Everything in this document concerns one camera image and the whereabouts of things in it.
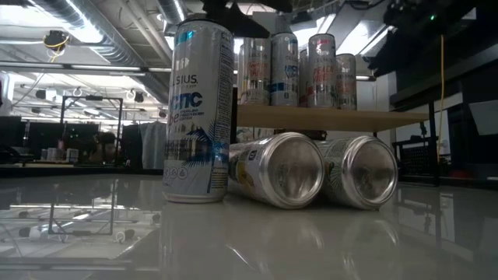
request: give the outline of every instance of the can label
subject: can label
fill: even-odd
[[[325,184],[322,190],[334,202],[347,205],[351,204],[342,184],[342,161],[353,140],[355,138],[317,142],[325,161]]]
[[[337,107],[334,37],[311,37],[308,51],[308,107]]]
[[[270,104],[270,56],[269,39],[244,39],[243,92],[240,95],[241,104]]]
[[[258,142],[231,145],[230,179],[236,184],[229,184],[229,189],[234,193],[271,203],[266,196],[259,177],[259,163],[265,150],[265,145],[256,144]]]
[[[299,107],[308,107],[306,94],[308,87],[308,53],[301,51],[299,56]]]
[[[298,104],[297,39],[294,34],[277,34],[272,39],[272,106]]]
[[[233,37],[206,21],[175,36],[163,171],[166,194],[226,192],[233,86]]]

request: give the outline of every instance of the white floor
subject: white floor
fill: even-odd
[[[6,239],[0,244],[1,279],[498,279],[495,191],[402,186],[379,212],[324,204],[286,211],[231,195],[221,203],[168,203],[161,208],[160,177],[52,177],[38,184],[55,181],[58,187],[116,184],[136,190],[135,207],[157,208],[119,210],[116,219],[139,222],[119,224],[112,236],[70,236],[58,247],[56,238],[14,243],[9,237],[15,237],[23,223],[13,225],[2,218],[17,215],[19,209],[0,211],[0,223],[16,229],[9,235],[0,226],[0,237]],[[33,181],[0,183],[32,187]],[[72,217],[57,211],[56,215]],[[154,213],[161,214],[155,225]],[[125,229],[134,229],[136,236],[119,244],[116,232]],[[36,246],[39,258],[20,257],[9,246],[25,252]],[[45,256],[43,250],[50,253]],[[110,255],[117,255],[115,262],[98,259]],[[92,260],[92,265],[82,258]],[[37,261],[50,265],[32,268],[29,274],[17,265]],[[69,262],[74,265],[51,266]]]

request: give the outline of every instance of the celsius can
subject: celsius can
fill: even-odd
[[[326,169],[323,192],[333,201],[360,209],[381,207],[398,182],[391,150],[371,136],[317,142]]]
[[[169,201],[219,201],[226,193],[233,88],[233,36],[206,19],[175,33],[163,171]]]
[[[270,56],[269,39],[244,38],[244,56],[247,59],[244,91],[240,96],[241,104],[270,104]]]
[[[298,104],[297,39],[292,33],[278,33],[272,38],[272,106]]]
[[[356,58],[352,54],[339,54],[336,60],[338,106],[356,110]]]
[[[302,208],[323,181],[324,160],[305,135],[286,132],[230,146],[230,192],[280,208]]]
[[[246,91],[246,64],[247,64],[247,59],[244,55],[244,45],[242,44],[240,46],[239,50],[239,56],[238,56],[239,61],[237,62],[237,103],[240,104],[240,98],[242,96],[242,93]]]
[[[308,107],[308,51],[306,49],[299,53],[299,107]]]
[[[317,34],[308,42],[308,107],[337,107],[335,38]]]

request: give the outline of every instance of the rack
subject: rack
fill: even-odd
[[[429,119],[428,114],[238,105],[237,125],[326,131],[379,132]]]

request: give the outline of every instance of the can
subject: can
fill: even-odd
[[[322,189],[333,202],[376,209],[395,192],[396,159],[378,138],[360,136],[317,142],[317,145],[327,174]]]
[[[297,107],[298,104],[297,38],[292,33],[278,33],[272,38],[272,106]]]
[[[338,106],[356,110],[356,58],[353,54],[339,54],[336,60]]]
[[[299,53],[299,107],[308,107],[307,87],[308,51],[304,49]]]
[[[317,195],[323,181],[320,151],[300,133],[230,145],[230,192],[280,208],[302,208]]]
[[[308,41],[308,107],[336,108],[335,38],[316,34]]]
[[[193,19],[178,27],[174,43],[163,193],[169,201],[219,201],[228,180],[233,35]]]
[[[240,46],[238,62],[237,62],[237,104],[240,104],[242,92],[246,91],[246,68],[247,59],[244,56],[244,45]]]
[[[240,97],[241,104],[270,104],[271,47],[269,39],[244,38],[247,85]]]

